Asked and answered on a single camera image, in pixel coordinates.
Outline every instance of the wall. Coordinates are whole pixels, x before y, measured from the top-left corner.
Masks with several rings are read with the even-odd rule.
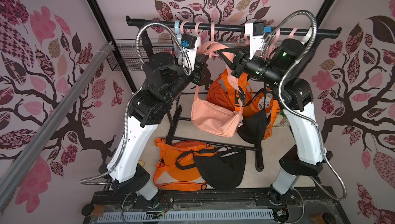
[[[290,13],[307,9],[314,14],[318,13],[324,0],[97,0],[103,15],[115,39],[135,39],[138,29],[128,27],[125,16],[131,18],[156,19],[156,20],[187,20],[216,24],[243,25],[246,21],[264,19],[272,26],[279,24]],[[309,20],[306,17],[295,17],[286,27],[295,26],[308,28]],[[150,28],[148,34],[152,39],[161,39],[167,42],[170,38],[162,28]],[[209,31],[201,31],[203,41],[209,40]],[[240,33],[219,32],[214,36],[216,41],[243,41]],[[134,41],[118,41],[119,43],[132,43]],[[225,63],[220,57],[213,57],[206,61],[207,70],[201,85],[201,92],[209,89],[210,84],[225,69]],[[132,71],[131,76],[137,88],[145,79],[142,71]],[[261,86],[250,81],[255,91]],[[194,92],[191,84],[184,92]]]
[[[0,177],[105,43],[86,0],[0,0]],[[105,61],[16,189],[2,223],[81,223],[130,90]]]
[[[342,27],[320,45],[302,77],[333,151],[351,223],[395,223],[395,0],[337,0],[322,28]],[[328,167],[320,174],[338,196]]]

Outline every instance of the bag buckle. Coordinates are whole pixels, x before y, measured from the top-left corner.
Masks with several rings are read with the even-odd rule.
[[[246,104],[246,96],[245,96],[243,89],[240,86],[239,86],[239,92],[237,92],[235,94],[236,94],[235,107],[239,107],[239,99],[241,99],[241,102],[243,103],[242,107],[244,107]]]

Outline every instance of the floor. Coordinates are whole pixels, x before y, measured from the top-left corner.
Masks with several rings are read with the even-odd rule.
[[[207,95],[200,94],[199,98],[206,99]],[[182,117],[190,117],[192,102],[194,95],[182,95],[180,98],[180,105],[182,106]],[[175,111],[175,104],[171,110],[172,115]],[[156,163],[159,160],[160,149],[155,146],[154,140],[160,137],[166,137],[169,131],[169,120],[165,116],[162,123],[154,131],[147,142],[145,149],[140,157],[140,160],[145,162],[144,169],[153,177],[156,170]],[[230,144],[239,144],[244,146],[251,146],[251,144],[243,141],[238,134],[232,138],[222,138],[209,133],[200,131],[190,121],[179,121],[175,136],[202,139],[208,141],[225,142]],[[243,181],[238,188],[258,188],[269,187],[277,176],[280,169],[279,159],[288,150],[295,145],[295,140],[289,130],[289,127],[274,127],[272,136],[262,142],[264,170],[258,172],[255,169],[255,155],[253,151],[246,151],[246,167],[244,171]],[[162,174],[158,179],[158,183],[175,181],[167,173]],[[197,179],[196,182],[203,182],[203,179]],[[296,183],[297,187],[314,186],[314,182],[307,176],[301,176]]]

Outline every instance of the black bag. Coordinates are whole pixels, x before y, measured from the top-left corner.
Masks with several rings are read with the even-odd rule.
[[[220,148],[183,152],[176,160],[176,167],[180,170],[197,167],[201,177],[215,189],[228,190],[236,188],[243,179],[246,166],[246,151],[244,149],[231,148],[217,152],[213,156],[195,155],[195,153],[214,153]],[[180,165],[179,160],[191,153],[195,163],[186,166]]]
[[[252,102],[252,100],[260,93],[264,93],[264,101],[266,102],[266,92],[267,90],[263,88],[259,90],[258,93],[255,94],[255,96],[250,100],[249,103],[247,103],[246,106],[248,106]],[[243,125],[237,128],[237,133],[244,141],[251,144],[256,144],[258,142],[261,142],[264,138],[266,124],[266,111],[265,108],[263,108],[254,115],[243,118]]]

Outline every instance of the wire mesh basket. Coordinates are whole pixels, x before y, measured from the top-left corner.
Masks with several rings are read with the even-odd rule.
[[[115,56],[115,51],[112,51],[107,57],[108,64],[110,65],[113,71],[120,71],[122,69],[118,63],[118,60],[123,59],[128,71],[142,71],[140,60],[139,57],[137,56],[136,43],[134,42],[135,39],[128,39],[127,41],[128,43],[118,43],[117,41],[116,47],[121,54],[121,58],[117,58]],[[151,43],[152,43],[152,50],[154,54],[165,52],[175,55],[174,43],[172,40],[151,39]],[[143,56],[143,60],[147,62],[148,56],[142,45],[140,46],[140,51],[141,51],[141,55]]]

